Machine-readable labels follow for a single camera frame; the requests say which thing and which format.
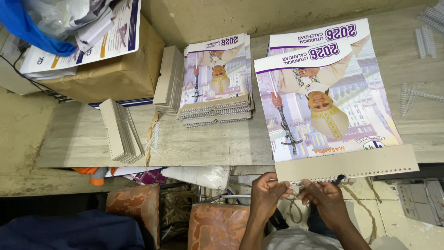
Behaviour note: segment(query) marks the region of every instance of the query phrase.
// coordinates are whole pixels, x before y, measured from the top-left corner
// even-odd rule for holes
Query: table surface
[[[421,26],[416,17],[424,6],[368,16],[373,47],[384,81],[393,119],[405,144],[414,146],[418,162],[444,162],[444,103],[416,97],[407,117],[399,115],[400,87],[444,96],[444,38],[434,32],[438,58],[418,59],[413,32]],[[326,25],[298,29],[309,30]],[[265,56],[269,36],[251,39],[252,60]],[[260,94],[253,71],[253,119],[198,129],[187,129],[175,117],[161,114],[161,154],[151,154],[149,166],[236,166],[234,174],[263,173],[274,160]],[[142,144],[154,116],[155,105],[130,107]],[[100,111],[79,102],[60,104],[49,125],[38,167],[72,168],[144,166],[112,161]]]

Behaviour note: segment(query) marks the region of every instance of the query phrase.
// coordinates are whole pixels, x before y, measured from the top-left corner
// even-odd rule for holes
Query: concrete wall
[[[167,46],[246,32],[252,37],[437,0],[142,0],[142,14]]]
[[[136,184],[125,178],[88,184],[75,171],[37,169],[34,161],[57,101],[42,93],[20,96],[0,87],[0,197],[104,192]]]

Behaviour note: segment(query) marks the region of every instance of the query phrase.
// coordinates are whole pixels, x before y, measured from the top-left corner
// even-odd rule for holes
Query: person's hands
[[[250,217],[267,221],[276,210],[279,199],[288,198],[293,193],[288,181],[279,183],[277,178],[276,172],[267,172],[253,181]]]
[[[331,182],[312,183],[303,181],[305,189],[297,196],[303,205],[312,201],[317,205],[317,210],[327,227],[335,230],[341,225],[351,223],[341,189]]]
[[[310,77],[310,79],[315,76],[321,68],[308,68],[308,69],[299,69],[299,75],[301,77]]]
[[[279,108],[279,107],[283,107],[284,105],[282,105],[282,98],[281,95],[279,95],[279,93],[277,93],[277,97],[274,96],[274,92],[271,92],[271,100],[273,101],[274,107],[275,108]]]
[[[221,56],[224,52],[223,50],[213,51],[213,56]]]

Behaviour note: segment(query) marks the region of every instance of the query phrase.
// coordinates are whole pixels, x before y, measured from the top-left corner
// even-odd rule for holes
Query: orange fabric
[[[111,167],[111,176],[114,176],[114,173],[118,168],[119,167]]]
[[[101,186],[103,185],[104,181],[102,179],[94,179],[93,177],[89,177],[89,184],[93,184],[95,186]]]
[[[98,167],[89,167],[89,168],[72,168],[79,174],[94,174],[99,168]]]

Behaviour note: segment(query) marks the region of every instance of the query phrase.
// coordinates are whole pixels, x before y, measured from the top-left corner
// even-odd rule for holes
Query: cable
[[[47,87],[47,86],[45,86],[45,85],[39,83],[39,82],[36,82],[36,81],[34,81],[34,80],[32,80],[32,79],[27,78],[25,75],[23,75],[20,71],[17,70],[17,68],[16,68],[16,64],[17,64],[17,62],[20,60],[20,58],[23,56],[23,54],[25,53],[25,51],[26,51],[25,49],[23,49],[23,50],[21,51],[20,56],[17,58],[17,60],[14,62],[14,64],[11,64],[11,63],[10,63],[5,57],[3,57],[2,55],[0,55],[0,57],[3,58],[3,60],[5,60],[5,61],[6,61],[6,62],[7,62],[7,63],[8,63],[13,69],[14,69],[14,71],[15,71],[19,76],[21,76],[21,77],[25,78],[26,80],[28,80],[32,85],[34,85],[36,88],[38,88],[39,90],[41,90],[43,93],[45,93],[45,94],[47,94],[47,95],[49,95],[49,96],[52,96],[54,99],[58,99],[58,100],[59,100],[59,103],[62,102],[62,101],[69,101],[69,100],[72,100],[71,98],[68,98],[67,96],[62,95],[62,94],[58,93],[57,91],[55,91],[55,90],[53,90],[53,89],[51,89],[51,88],[49,88],[49,87]],[[47,90],[43,90],[41,87],[37,86],[37,84],[40,85],[40,86],[43,86],[44,88],[48,89],[49,91],[52,91],[53,93],[48,93]]]

